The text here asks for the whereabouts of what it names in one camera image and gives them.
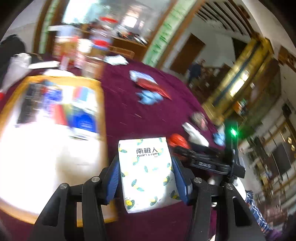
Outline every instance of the black bag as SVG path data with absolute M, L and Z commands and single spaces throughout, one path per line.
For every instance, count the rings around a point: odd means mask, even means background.
M 19 53 L 25 53 L 25 44 L 16 35 L 10 35 L 0 43 L 0 89 L 7 72 L 10 58 Z

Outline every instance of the white tissue package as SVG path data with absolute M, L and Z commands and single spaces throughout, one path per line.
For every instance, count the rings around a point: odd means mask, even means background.
M 180 201 L 165 137 L 120 140 L 118 153 L 123 199 L 128 213 Z

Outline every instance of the red lid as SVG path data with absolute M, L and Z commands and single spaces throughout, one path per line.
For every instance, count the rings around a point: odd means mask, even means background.
M 115 20 L 113 18 L 108 18 L 108 17 L 100 17 L 100 20 L 101 21 L 106 21 L 106 22 L 109 22 L 109 23 L 118 23 L 117 20 Z
M 108 47 L 109 46 L 109 43 L 107 41 L 100 40 L 100 39 L 95 39 L 94 44 L 97 45 L 97 46 L 102 46 L 102 47 Z

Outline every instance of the blue gripper pad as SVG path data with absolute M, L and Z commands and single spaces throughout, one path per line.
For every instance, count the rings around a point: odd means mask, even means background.
M 192 182 L 189 177 L 186 176 L 184 167 L 177 157 L 171 156 L 172 165 L 176 180 L 176 186 L 181 200 L 185 203 L 189 203 L 189 195 L 192 193 Z
M 119 158 L 114 157 L 109 169 L 104 178 L 107 181 L 106 185 L 106 201 L 109 202 L 114 198 L 118 182 L 119 182 Z

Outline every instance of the yellow lemon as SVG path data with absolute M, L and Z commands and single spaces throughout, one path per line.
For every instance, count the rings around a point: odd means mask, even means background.
M 126 200 L 126 205 L 131 206 L 131 205 L 133 205 L 133 204 L 132 204 L 131 200 L 127 199 L 127 200 Z

